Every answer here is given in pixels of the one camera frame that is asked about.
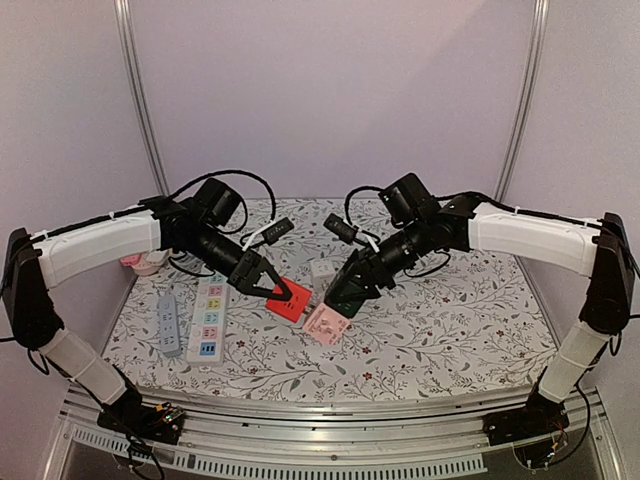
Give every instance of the pink block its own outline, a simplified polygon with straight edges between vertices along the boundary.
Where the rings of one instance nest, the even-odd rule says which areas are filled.
[[[311,312],[303,330],[325,347],[335,345],[351,322],[321,303]]]

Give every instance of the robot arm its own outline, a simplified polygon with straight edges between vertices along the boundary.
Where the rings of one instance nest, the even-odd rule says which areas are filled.
[[[378,288],[393,288],[394,276],[437,249],[504,252],[560,265],[591,278],[579,321],[543,372],[527,406],[512,416],[501,412],[485,421],[492,443],[510,442],[568,426],[562,402],[599,359],[613,335],[627,325],[633,293],[633,260],[622,220],[567,219],[551,214],[505,211],[475,194],[461,194],[444,207],[414,174],[379,194],[398,232],[355,251],[338,272],[325,304],[352,318]],[[341,239],[354,228],[332,215],[325,226]]]
[[[200,258],[242,293],[287,301],[291,291],[273,266],[218,228],[229,221],[240,203],[241,197],[235,191],[211,178],[193,197],[181,202],[154,197],[102,221],[33,236],[25,229],[14,231],[7,250],[2,295],[14,338],[29,350],[40,351],[64,374],[88,389],[111,418],[138,433],[141,409],[145,408],[141,407],[140,394],[121,372],[64,328],[48,290],[109,261],[173,248]],[[264,235],[267,243],[274,243],[293,227],[287,222],[284,227],[278,222],[275,233]],[[264,274],[280,287],[281,293],[257,286]]]

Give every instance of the colored label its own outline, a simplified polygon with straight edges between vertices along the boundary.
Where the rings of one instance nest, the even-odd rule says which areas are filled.
[[[205,340],[211,340],[218,336],[218,327],[204,327],[202,329],[202,338]]]
[[[200,355],[215,355],[216,342],[208,342],[200,345]]]
[[[215,285],[216,283],[224,282],[224,277],[220,273],[214,273],[209,277],[209,285]]]
[[[207,312],[204,314],[204,324],[205,325],[217,325],[220,318],[217,313]]]
[[[207,300],[207,310],[220,310],[220,299],[210,298]]]

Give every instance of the power strip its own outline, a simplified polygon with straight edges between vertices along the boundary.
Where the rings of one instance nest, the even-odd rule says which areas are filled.
[[[167,358],[180,355],[180,326],[176,296],[167,293],[158,299],[160,351]]]
[[[206,267],[202,267],[202,273],[211,274]],[[200,279],[187,347],[189,365],[222,364],[228,302],[229,285],[223,275],[216,272]]]

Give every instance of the white power strip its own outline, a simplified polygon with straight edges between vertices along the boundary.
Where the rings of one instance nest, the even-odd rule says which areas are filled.
[[[211,272],[202,267],[203,274]],[[193,366],[216,366],[224,360],[224,335],[227,325],[229,285],[220,273],[203,277],[193,308],[187,363]]]

